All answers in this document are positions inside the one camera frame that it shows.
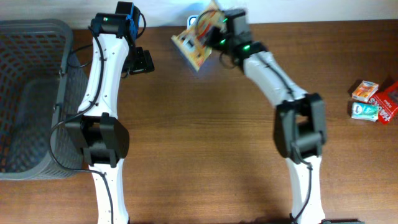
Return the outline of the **grey plastic mesh basket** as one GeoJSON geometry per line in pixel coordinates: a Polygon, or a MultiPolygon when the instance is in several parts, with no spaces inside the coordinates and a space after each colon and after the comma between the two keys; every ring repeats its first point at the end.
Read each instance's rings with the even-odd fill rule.
{"type": "Polygon", "coordinates": [[[63,128],[88,78],[68,53],[73,32],[56,19],[1,22],[1,180],[66,179],[83,163],[63,128]]]}

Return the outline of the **teal tissue pack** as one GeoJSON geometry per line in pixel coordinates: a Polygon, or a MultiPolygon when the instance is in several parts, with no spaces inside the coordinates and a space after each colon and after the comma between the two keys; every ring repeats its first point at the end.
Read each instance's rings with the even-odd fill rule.
{"type": "Polygon", "coordinates": [[[374,105],[354,102],[351,117],[353,119],[376,122],[378,120],[379,108],[374,105]]]}

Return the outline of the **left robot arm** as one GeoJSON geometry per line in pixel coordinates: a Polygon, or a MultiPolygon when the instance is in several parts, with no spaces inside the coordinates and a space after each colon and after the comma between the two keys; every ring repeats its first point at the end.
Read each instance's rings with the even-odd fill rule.
{"type": "Polygon", "coordinates": [[[91,20],[93,59],[85,95],[65,128],[95,183],[98,223],[130,222],[124,201],[123,164],[129,131],[118,120],[118,93],[123,74],[154,71],[148,50],[136,45],[143,13],[133,2],[119,1],[113,14],[91,20]]]}

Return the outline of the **orange tissue pack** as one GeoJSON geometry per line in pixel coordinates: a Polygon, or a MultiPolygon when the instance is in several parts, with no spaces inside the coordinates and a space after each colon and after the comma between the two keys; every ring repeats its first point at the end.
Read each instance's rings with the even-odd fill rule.
{"type": "Polygon", "coordinates": [[[354,100],[367,103],[370,97],[372,97],[378,89],[379,85],[377,83],[363,80],[352,93],[351,97],[354,100]]]}

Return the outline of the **white barcode scanner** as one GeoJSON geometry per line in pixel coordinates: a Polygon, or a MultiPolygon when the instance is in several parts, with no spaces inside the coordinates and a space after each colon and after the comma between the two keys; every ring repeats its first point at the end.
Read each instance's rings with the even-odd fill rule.
{"type": "Polygon", "coordinates": [[[187,19],[187,29],[189,29],[196,21],[198,15],[191,15],[187,19]]]}

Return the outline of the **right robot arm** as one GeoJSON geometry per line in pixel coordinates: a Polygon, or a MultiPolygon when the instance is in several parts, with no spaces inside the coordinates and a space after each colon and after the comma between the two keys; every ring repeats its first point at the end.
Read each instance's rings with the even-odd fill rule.
{"type": "Polygon", "coordinates": [[[212,28],[206,44],[230,56],[275,109],[274,144],[287,163],[292,185],[290,222],[322,223],[326,220],[320,191],[327,140],[324,101],[318,93],[299,87],[267,47],[253,39],[244,9],[221,15],[222,28],[212,28]]]}

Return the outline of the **red snack bag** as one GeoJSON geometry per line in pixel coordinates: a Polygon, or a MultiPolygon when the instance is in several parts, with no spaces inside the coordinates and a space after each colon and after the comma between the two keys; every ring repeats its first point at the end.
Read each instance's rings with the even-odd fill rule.
{"type": "Polygon", "coordinates": [[[371,105],[379,108],[378,121],[388,124],[397,114],[397,82],[369,99],[371,105]]]}

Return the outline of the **cream wet wipes pack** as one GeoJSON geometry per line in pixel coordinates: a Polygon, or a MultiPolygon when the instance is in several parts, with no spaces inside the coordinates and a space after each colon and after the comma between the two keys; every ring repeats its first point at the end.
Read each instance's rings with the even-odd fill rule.
{"type": "Polygon", "coordinates": [[[211,28],[222,25],[221,12],[218,2],[212,0],[189,29],[171,37],[177,50],[195,72],[199,71],[211,55],[212,48],[207,46],[206,40],[211,28]]]}

